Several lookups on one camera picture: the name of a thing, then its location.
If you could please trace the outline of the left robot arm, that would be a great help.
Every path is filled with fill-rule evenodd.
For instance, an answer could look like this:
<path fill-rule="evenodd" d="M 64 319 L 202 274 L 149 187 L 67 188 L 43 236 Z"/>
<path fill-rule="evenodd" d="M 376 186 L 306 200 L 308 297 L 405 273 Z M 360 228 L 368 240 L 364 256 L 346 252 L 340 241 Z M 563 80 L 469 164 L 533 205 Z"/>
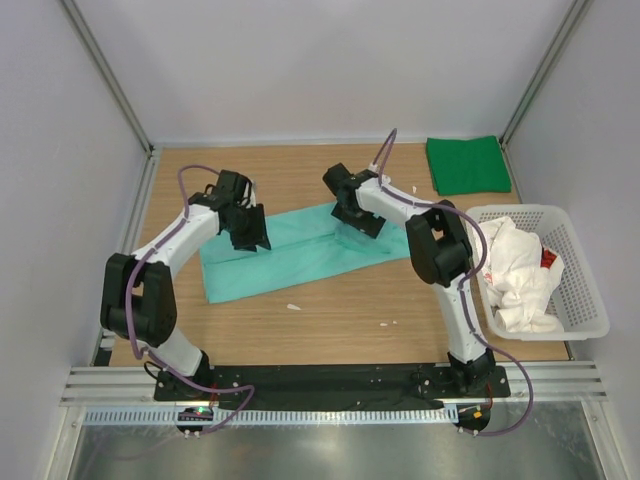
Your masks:
<path fill-rule="evenodd" d="M 216 176 L 201 192 L 183 192 L 177 217 L 145 246 L 107 260 L 100 309 L 101 326 L 128 340 L 136 359 L 150 359 L 171 378 L 203 393 L 216 390 L 209 358 L 177 326 L 174 279 L 222 232 L 236 250 L 271 247 L 254 182 L 230 170 Z"/>

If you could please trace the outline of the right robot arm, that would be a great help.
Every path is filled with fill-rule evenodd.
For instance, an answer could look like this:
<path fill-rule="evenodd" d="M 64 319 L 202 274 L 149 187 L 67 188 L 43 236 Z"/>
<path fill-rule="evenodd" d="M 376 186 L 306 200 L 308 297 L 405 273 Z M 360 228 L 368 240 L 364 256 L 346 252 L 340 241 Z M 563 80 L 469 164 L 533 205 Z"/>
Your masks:
<path fill-rule="evenodd" d="M 372 168 L 351 173 L 338 163 L 323 181 L 336 199 L 332 215 L 342 223 L 371 238 L 388 222 L 405 231 L 414 272 L 439 302 L 453 382 L 464 394 L 483 391 L 496 361 L 472 299 L 473 247 L 460 212 L 448 201 L 411 196 Z"/>

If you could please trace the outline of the teal t-shirt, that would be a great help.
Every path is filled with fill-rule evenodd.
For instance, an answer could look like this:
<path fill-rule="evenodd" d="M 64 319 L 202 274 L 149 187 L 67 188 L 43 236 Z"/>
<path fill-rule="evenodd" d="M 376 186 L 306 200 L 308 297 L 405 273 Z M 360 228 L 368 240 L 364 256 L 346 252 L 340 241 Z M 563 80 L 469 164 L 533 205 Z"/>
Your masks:
<path fill-rule="evenodd" d="M 406 233 L 387 223 L 373 239 L 331 215 L 332 203 L 266 218 L 271 248 L 236 250 L 226 231 L 200 249 L 205 297 L 220 304 L 409 256 Z"/>

